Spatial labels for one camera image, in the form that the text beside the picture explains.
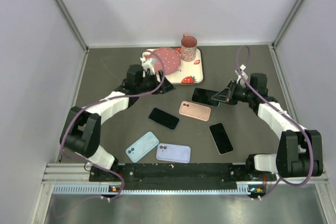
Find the green-edged black phone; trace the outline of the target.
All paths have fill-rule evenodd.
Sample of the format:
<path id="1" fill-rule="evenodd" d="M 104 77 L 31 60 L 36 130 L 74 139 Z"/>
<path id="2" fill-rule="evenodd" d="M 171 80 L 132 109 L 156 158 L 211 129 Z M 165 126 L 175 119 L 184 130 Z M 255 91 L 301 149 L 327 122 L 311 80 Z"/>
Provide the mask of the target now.
<path id="1" fill-rule="evenodd" d="M 218 107 L 220 105 L 220 102 L 212 99 L 212 97 L 217 93 L 218 93 L 217 91 L 213 90 L 195 88 L 192 95 L 192 101 L 204 105 Z"/>

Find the pink phone case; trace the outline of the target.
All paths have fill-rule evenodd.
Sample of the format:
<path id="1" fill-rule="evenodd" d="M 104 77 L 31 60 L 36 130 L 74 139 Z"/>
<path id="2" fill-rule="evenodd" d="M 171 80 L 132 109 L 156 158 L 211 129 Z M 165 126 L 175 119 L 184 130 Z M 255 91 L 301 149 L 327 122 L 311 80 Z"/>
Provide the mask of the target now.
<path id="1" fill-rule="evenodd" d="M 211 108 L 193 102 L 182 101 L 179 114 L 206 122 L 210 118 Z"/>

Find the blue-edged black phone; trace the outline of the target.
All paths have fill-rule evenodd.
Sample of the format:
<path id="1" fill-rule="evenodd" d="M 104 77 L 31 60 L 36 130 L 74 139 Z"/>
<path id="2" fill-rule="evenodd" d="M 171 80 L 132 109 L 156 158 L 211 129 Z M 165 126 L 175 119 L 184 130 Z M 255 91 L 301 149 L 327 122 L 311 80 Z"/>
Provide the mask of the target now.
<path id="1" fill-rule="evenodd" d="M 149 115 L 149 119 L 170 130 L 176 129 L 180 119 L 158 108 L 154 108 Z"/>

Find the lavender phone case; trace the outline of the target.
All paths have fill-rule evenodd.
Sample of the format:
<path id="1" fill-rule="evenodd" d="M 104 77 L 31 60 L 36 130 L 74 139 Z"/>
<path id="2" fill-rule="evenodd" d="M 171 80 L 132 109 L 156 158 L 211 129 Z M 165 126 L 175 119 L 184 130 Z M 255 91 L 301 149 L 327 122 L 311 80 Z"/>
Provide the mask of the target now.
<path id="1" fill-rule="evenodd" d="M 189 163 L 191 148 L 184 145 L 161 143 L 158 145 L 156 158 L 160 161 Z"/>

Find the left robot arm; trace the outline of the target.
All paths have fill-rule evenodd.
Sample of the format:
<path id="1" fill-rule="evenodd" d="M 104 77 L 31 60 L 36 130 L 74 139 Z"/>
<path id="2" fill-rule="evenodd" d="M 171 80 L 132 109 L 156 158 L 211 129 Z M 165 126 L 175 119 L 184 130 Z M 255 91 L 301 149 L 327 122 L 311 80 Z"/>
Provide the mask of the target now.
<path id="1" fill-rule="evenodd" d="M 60 145 L 101 167 L 107 180 L 119 174 L 118 160 L 100 145 L 101 125 L 115 114 L 133 106 L 140 96 L 164 94 L 174 90 L 162 70 L 155 74 L 141 65 L 131 65 L 122 84 L 106 98 L 70 109 L 60 137 Z"/>

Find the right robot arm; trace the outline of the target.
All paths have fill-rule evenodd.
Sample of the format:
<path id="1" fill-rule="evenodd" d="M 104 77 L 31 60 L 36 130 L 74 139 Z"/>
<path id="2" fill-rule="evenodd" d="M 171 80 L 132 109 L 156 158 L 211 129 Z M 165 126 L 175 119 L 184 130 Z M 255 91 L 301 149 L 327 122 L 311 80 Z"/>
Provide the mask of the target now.
<path id="1" fill-rule="evenodd" d="M 246 160 L 245 174 L 252 180 L 264 172 L 277 173 L 282 178 L 321 176 L 323 172 L 322 137 L 317 130 L 307 130 L 284 111 L 274 97 L 268 95 L 267 76 L 253 73 L 249 85 L 243 80 L 232 80 L 214 101 L 236 105 L 248 103 L 279 138 L 276 154 L 250 154 Z"/>

